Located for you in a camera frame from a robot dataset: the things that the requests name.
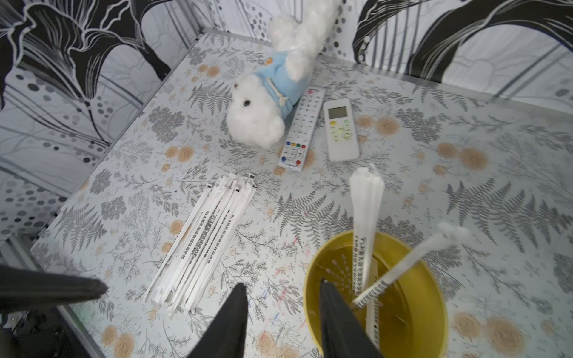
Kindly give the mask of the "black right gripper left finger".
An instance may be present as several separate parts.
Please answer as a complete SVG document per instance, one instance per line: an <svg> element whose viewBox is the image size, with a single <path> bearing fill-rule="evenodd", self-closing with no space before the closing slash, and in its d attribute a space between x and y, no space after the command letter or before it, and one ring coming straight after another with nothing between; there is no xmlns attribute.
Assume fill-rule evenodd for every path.
<svg viewBox="0 0 573 358"><path fill-rule="evenodd" d="M248 311L246 286L238 283L187 357L243 358Z"/></svg>

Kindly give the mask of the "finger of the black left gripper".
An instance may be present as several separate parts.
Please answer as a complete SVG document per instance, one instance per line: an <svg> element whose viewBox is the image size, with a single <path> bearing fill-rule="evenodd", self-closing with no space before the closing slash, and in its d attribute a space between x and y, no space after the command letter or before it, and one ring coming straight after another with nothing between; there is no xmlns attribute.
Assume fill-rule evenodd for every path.
<svg viewBox="0 0 573 358"><path fill-rule="evenodd" d="M14 313L100 299L99 279L1 267L1 312Z"/></svg>

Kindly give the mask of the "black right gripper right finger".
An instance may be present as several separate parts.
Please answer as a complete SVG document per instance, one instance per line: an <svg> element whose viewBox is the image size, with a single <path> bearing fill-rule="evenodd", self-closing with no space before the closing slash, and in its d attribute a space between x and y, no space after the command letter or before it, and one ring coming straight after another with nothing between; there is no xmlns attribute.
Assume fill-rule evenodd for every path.
<svg viewBox="0 0 573 358"><path fill-rule="evenodd" d="M320 283L319 312L324 357L383 357L336 286L326 280Z"/></svg>

